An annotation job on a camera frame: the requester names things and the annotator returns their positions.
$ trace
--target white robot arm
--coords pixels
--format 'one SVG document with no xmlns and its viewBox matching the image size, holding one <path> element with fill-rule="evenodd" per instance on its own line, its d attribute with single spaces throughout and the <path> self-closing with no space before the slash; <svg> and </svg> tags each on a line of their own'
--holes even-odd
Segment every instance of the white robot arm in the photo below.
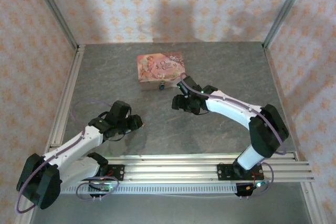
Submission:
<svg viewBox="0 0 336 224">
<path fill-rule="evenodd" d="M 17 191 L 41 209 L 49 207 L 62 189 L 93 176 L 106 176 L 108 161 L 97 153 L 76 162 L 91 149 L 116 134 L 125 135 L 143 125 L 131 107 L 116 101 L 109 112 L 92 119 L 77 136 L 57 149 L 39 156 L 31 155 L 23 168 Z"/>
<path fill-rule="evenodd" d="M 232 165 L 224 167 L 225 174 L 220 178 L 239 180 L 249 177 L 251 170 L 258 168 L 257 164 L 263 159 L 271 157 L 289 136 L 278 111 L 270 104 L 261 107 L 241 102 L 212 86 L 202 89 L 190 76 L 182 79 L 177 86 L 183 95 L 174 97 L 173 109 L 183 109 L 196 115 L 200 109 L 216 112 L 250 131 L 251 145 Z"/>
</svg>

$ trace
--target wall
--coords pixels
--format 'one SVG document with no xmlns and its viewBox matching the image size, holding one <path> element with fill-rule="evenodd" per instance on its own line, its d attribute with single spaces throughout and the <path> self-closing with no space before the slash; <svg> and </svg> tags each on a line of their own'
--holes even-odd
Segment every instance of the wall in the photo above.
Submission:
<svg viewBox="0 0 336 224">
<path fill-rule="evenodd" d="M 56 0 L 77 43 L 263 41 L 284 0 Z"/>
<path fill-rule="evenodd" d="M 297 0 L 270 46 L 291 133 L 336 223 L 336 3 Z"/>
<path fill-rule="evenodd" d="M 0 223 L 14 222 L 16 183 L 49 137 L 74 51 L 44 0 L 0 0 Z"/>
</svg>

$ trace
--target black mounting plate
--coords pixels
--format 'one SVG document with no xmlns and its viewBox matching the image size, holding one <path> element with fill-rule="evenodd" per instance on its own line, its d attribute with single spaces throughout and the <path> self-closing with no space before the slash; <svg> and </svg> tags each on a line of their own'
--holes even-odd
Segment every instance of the black mounting plate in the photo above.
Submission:
<svg viewBox="0 0 336 224">
<path fill-rule="evenodd" d="M 217 165 L 218 180 L 264 180 L 263 167 L 261 165 L 255 165 L 251 170 L 248 170 L 242 177 L 239 177 L 233 170 L 232 164 L 218 164 Z"/>
<path fill-rule="evenodd" d="M 124 180 L 125 165 L 107 165 L 107 173 L 105 176 L 115 177 L 119 181 Z"/>
</svg>

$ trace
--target gray table surface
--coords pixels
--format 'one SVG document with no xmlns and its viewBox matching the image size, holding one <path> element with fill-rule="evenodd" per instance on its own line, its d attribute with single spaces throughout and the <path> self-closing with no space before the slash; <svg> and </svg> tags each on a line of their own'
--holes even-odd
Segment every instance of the gray table surface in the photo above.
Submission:
<svg viewBox="0 0 336 224">
<path fill-rule="evenodd" d="M 210 84 L 231 97 L 264 106 L 274 105 L 284 119 L 264 50 L 259 42 L 195 42 L 162 44 L 88 45 L 80 66 L 72 104 L 98 99 L 112 104 L 127 102 L 141 116 L 145 127 L 119 142 L 105 142 L 95 151 L 108 156 L 144 154 L 237 153 L 249 144 L 249 132 L 220 114 L 195 116 L 171 109 L 179 89 L 141 91 L 137 55 L 180 51 L 186 72 L 202 87 Z M 83 124 L 107 106 L 83 102 L 75 115 Z M 81 126 L 68 120 L 64 141 Z M 294 151 L 291 138 L 288 150 Z"/>
<path fill-rule="evenodd" d="M 300 183 L 275 183 L 263 196 L 249 200 L 231 194 L 194 196 L 111 195 L 101 202 L 83 202 L 75 195 L 61 195 L 51 207 L 37 209 L 33 223 L 311 223 Z"/>
</svg>

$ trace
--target decorative box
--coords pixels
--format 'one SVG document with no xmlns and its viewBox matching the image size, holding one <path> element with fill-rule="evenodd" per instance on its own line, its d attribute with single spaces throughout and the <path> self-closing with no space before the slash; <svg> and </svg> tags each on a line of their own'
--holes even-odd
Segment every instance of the decorative box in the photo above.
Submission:
<svg viewBox="0 0 336 224">
<path fill-rule="evenodd" d="M 138 77 L 142 90 L 176 87 L 184 72 L 180 52 L 138 56 Z"/>
</svg>

